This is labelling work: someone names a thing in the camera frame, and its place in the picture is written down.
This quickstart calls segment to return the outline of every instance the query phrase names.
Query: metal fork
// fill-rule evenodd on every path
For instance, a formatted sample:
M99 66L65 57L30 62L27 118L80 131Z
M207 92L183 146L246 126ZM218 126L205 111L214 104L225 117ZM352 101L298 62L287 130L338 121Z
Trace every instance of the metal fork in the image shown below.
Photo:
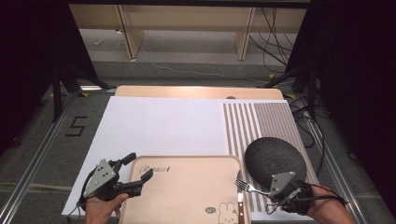
M253 186L251 186L250 184L248 184L247 182L245 182L245 181L243 181L241 179L236 179L235 180L235 185L238 188L240 188L240 189L242 189L244 191L247 191L249 193L257 192L257 193L260 193L260 194L265 195L265 196L268 196L270 194L269 192L262 192L260 190L255 189Z

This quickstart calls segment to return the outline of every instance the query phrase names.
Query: table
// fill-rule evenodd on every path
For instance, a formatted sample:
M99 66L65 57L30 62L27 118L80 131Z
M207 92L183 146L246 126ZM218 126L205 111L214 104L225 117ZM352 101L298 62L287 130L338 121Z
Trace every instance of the table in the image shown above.
M102 1L68 0L78 27L81 29L122 30L130 59L135 59L145 30L234 32L238 60L244 60L249 34L272 32L260 10L272 22L271 7L276 13L276 30L296 34L302 25L310 0L201 0L201 1ZM317 0L316 3L328 3Z
M259 118L255 104L263 106L266 118ZM250 122L237 119L242 120L246 116ZM245 126L249 125L259 131L248 133ZM107 105L63 214L68 215L74 208L86 174L101 159L117 160L126 153L136 152L137 156L230 154L243 162L244 150L251 139L261 136L279 137L293 144L305 159L308 168L306 181L318 183L289 105L279 90L120 86ZM238 138L238 143L230 141L232 138ZM130 170L129 165L120 169L120 182L128 181ZM267 216L261 210L265 200L252 194L248 197L252 221L306 220L306 217L284 212Z

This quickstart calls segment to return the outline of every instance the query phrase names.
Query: black panel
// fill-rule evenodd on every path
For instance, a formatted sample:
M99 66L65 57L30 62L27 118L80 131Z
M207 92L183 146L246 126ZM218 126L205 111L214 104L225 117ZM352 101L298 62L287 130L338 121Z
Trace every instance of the black panel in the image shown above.
M327 4L332 0L318 0ZM71 4L198 6L198 7L308 7L310 0L68 0Z
M396 217L396 7L360 3L340 10L321 91L349 148Z
M66 2L2 0L0 27L1 151L38 105L55 66L97 76Z

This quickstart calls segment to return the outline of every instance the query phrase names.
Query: wire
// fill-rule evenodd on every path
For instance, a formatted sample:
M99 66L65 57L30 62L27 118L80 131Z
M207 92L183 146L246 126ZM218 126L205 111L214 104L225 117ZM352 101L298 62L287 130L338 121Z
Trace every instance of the wire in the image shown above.
M277 48L282 48L282 49L285 49L285 50L291 51L291 49L287 49L287 48L284 48L284 47L282 47L282 46L275 45L275 44L273 44L273 43L269 42L268 40L264 39L264 37L262 36L262 33L259 33L259 37L261 37L261 38L262 38L262 40L263 40L263 41L265 41L265 43L268 43L268 44L269 44L269 45L271 45L271 46L274 46L274 47L277 47Z
M74 211L76 211L76 209L78 210L78 219L76 220L75 223L79 223L79 219L81 218L81 211L79 210L79 206L77 205L77 206L73 209L73 211L72 211L71 213L69 213L69 215L67 215L66 220L67 220L67 223L68 223L68 224L74 223L74 222L72 222L71 215L72 215L72 213L74 213Z
M292 48L294 48L294 45L293 44L291 44L291 41L289 40L289 38L288 38L288 36L286 35L286 34L283 34L285 37L286 37L286 39L289 41L289 43L290 43L290 45L291 45L291 47Z
M265 11L264 11L264 8L263 8L263 7L262 7L262 15L264 16L265 20L267 21L268 27L270 28L270 31L271 31L270 35L268 36L268 41L269 41L271 35L273 35L273 36L274 36L274 39L276 40L276 46L277 46L277 49L278 49L278 51L279 51L280 56L281 56L282 59L283 59L283 55L284 55L285 58L286 58L287 60L289 60L288 56L286 56L286 53L285 53L285 51L283 51L283 48L281 47L281 45L280 45L280 43L279 43L279 41L278 41L278 39L277 39L277 36L276 36L276 7L273 7L273 24L272 24L272 25L271 25L270 22L268 21L268 18L267 18L266 14L265 14Z
M304 110L305 110L305 107L300 108L300 109L298 109L298 110L296 110L296 111L293 111L292 114L293 114L293 116L296 116L294 120L296 121L296 123L297 123L298 125L299 125L299 123L298 123L297 120L299 120L299 119L305 119L305 120L307 120L307 121L309 121L309 122L314 123L314 124L318 127L318 129L319 129L319 131L320 131L320 134L322 135L322 138L321 138L321 145L322 145L321 151L322 151L322 153L321 153L321 157L320 157L318 169L315 171L316 176L318 176L319 173L320 173L320 170L321 170L321 168L322 168L322 166L323 166L324 158L325 158L325 155L326 155L326 146L325 146L326 142L325 142L324 132L323 132L322 128L320 127L320 125L319 125L317 122L315 122L312 118L310 118L310 117L308 117L308 116L306 116L306 115L300 115L300 113L303 112Z
M303 127L303 125L300 124L300 122L298 121L299 119L296 119L295 122L296 124L305 132L309 135L309 137L311 138L311 144L308 146L304 146L304 147L312 147L315 144L315 137L314 135L309 132L306 128Z
M299 98L297 98L297 99L293 100L292 102L290 102L289 106L292 106L294 103L296 103L297 101L299 101L299 100L301 100L301 99L303 99L305 97L306 96L300 96Z
M279 207L279 205L277 203L266 204L265 205L265 212L267 213L267 215L271 215L271 214L273 214L276 211L276 209L278 207Z
M95 170L96 170L96 167L92 171L90 171L90 173L88 174L87 178L85 179L84 184L83 184L82 189L81 189L81 194L79 195L79 199L78 199L77 205L76 205L75 209L73 209L73 211L66 217L67 223L69 223L69 224L71 223L71 217L70 216L72 215L72 213L74 211L76 211L76 209L78 209L78 220L77 220L77 222L78 222L79 218L81 217L81 212L80 212L79 208L81 206L84 207L85 206L85 202L88 199L95 197L95 195L93 195L93 196L84 198L85 189L87 188L88 182L90 181L91 177L95 173Z
M334 194L338 198L337 199L338 202L340 202L343 206L345 206L346 204L350 203L348 201L345 201L345 199L343 197L341 197L339 194L337 194L335 191L333 191L331 189L327 189L327 188L324 188L321 185L316 185L316 184L309 184L309 185L315 186L315 187L320 188L320 189L325 189L325 190L329 191L330 193Z
M282 60L280 60L279 58L277 58L276 56L275 56L275 54L273 54L273 53L271 53L270 51L268 51L267 49L265 49L266 47L262 47L262 46L260 46L256 41L254 41L254 39L253 39L253 37L251 37L251 35L249 36L249 38L251 39L251 41L253 41L253 43L259 48L259 49L262 49L265 53L267 53L267 54L269 54L269 55L271 55L273 58L275 58L277 61L279 61L280 63L282 63L282 64L284 64L284 65L287 65L284 61L282 61Z
M146 52L145 49L143 48L143 46L140 45L140 48L141 48L144 52ZM154 62L152 62L150 59L148 59L148 61L149 61L149 63L150 63L152 66L154 66L154 67L156 67L156 68L166 69L166 70L169 70L169 71L172 71L172 72L175 72L175 73L180 73L180 74L195 74L195 75L199 75L199 76L226 77L226 78L230 78L230 79L245 79L245 80L260 82L260 83L263 83L263 84L269 83L269 82L266 82L266 81L261 81L261 80L254 79L254 78L249 78L249 77L227 77L227 76L224 76L224 75L219 74L219 73L199 73L199 72L194 72L194 71L179 71L179 70L173 69L173 68L171 68L171 67L166 67L166 66L157 65L157 64L155 64ZM280 85L289 84L289 82L286 82L286 83L279 83L279 84L280 84Z

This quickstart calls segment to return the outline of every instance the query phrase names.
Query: gray stripe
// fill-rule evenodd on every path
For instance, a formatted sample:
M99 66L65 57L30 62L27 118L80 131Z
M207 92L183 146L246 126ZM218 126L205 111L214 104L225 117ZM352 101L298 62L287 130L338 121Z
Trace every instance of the gray stripe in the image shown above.
M277 137L291 143L302 153L308 170L306 181L318 183L287 104L225 104L223 108L230 154L243 161L250 142L264 136ZM247 176L247 180L255 188L262 189L251 176ZM265 212L262 203L271 203L269 199L256 194L249 194L247 199L251 212Z
M228 124L228 114L227 114L227 105L223 105L224 110L224 118L225 118L225 129L227 134L227 143L228 143L228 153L233 155L233 149L231 146L231 136L230 136L230 125Z

